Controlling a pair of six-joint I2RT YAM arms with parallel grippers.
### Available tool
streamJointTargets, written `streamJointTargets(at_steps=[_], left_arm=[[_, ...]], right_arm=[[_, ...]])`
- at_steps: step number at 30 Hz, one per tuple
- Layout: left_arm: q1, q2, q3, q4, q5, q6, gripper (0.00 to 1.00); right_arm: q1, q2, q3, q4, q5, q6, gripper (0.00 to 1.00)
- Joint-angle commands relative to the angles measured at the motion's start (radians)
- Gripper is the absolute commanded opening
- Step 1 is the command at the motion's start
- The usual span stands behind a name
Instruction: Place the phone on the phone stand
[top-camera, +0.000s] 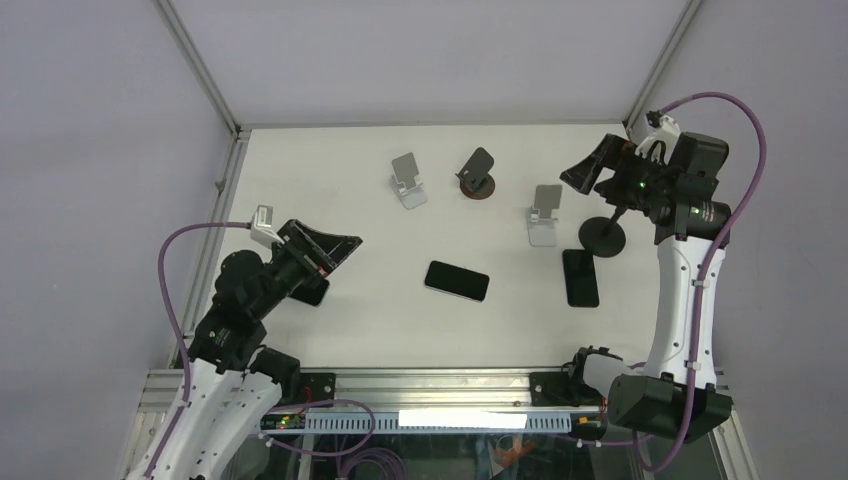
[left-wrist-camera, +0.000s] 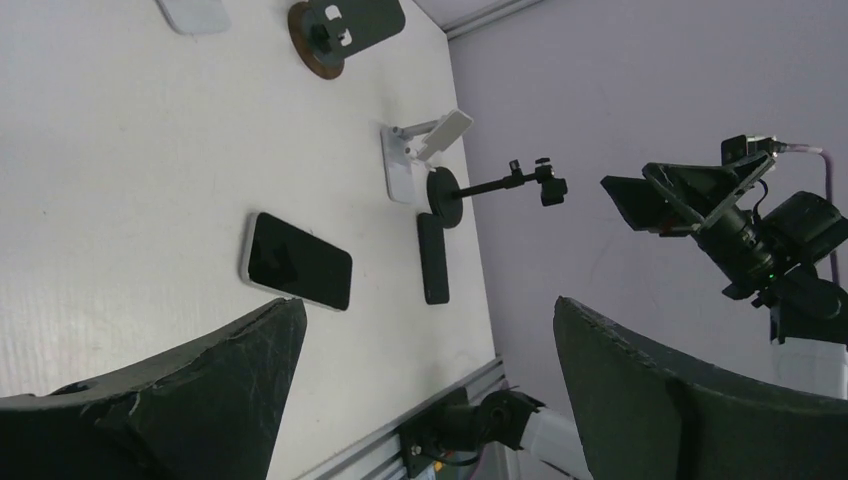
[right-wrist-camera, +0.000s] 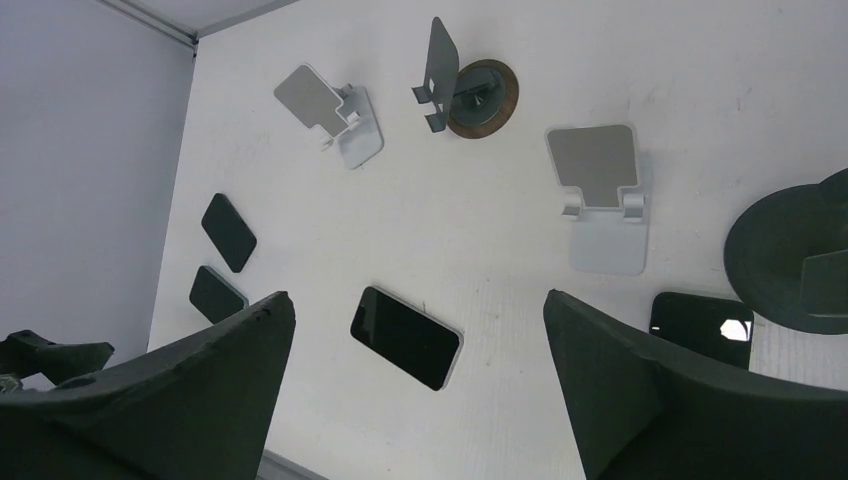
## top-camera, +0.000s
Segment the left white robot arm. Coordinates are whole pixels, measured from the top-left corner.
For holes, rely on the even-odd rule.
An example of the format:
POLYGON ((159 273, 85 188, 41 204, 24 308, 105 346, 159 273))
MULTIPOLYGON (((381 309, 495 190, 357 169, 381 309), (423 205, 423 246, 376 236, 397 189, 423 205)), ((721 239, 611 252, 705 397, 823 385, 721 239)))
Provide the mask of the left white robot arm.
POLYGON ((187 341, 165 283, 160 293, 176 335, 182 383, 164 425, 131 479, 219 479, 260 420, 301 392, 298 359, 264 345, 264 319, 296 291, 326 282, 363 243, 352 235, 314 230, 297 219, 276 229, 262 206, 249 221, 222 228, 249 232, 270 251, 227 256, 215 280, 211 307, 187 341))

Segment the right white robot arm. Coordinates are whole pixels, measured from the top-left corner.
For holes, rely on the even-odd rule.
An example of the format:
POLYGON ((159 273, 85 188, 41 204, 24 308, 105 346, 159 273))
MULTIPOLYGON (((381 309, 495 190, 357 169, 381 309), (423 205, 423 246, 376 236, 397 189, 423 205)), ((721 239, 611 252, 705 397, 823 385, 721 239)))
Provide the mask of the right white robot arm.
POLYGON ((566 396, 588 405, 606 401, 608 421, 623 429, 691 443, 723 423, 733 401, 716 390, 711 334, 715 284, 729 232, 730 207, 713 200, 729 147, 723 140, 682 133, 657 161, 617 135, 606 135, 561 180, 615 206, 611 218, 580 228, 584 249, 619 254, 626 242, 617 221, 639 211, 655 227, 659 300, 652 346, 641 372, 606 347, 582 347, 564 371, 566 396))

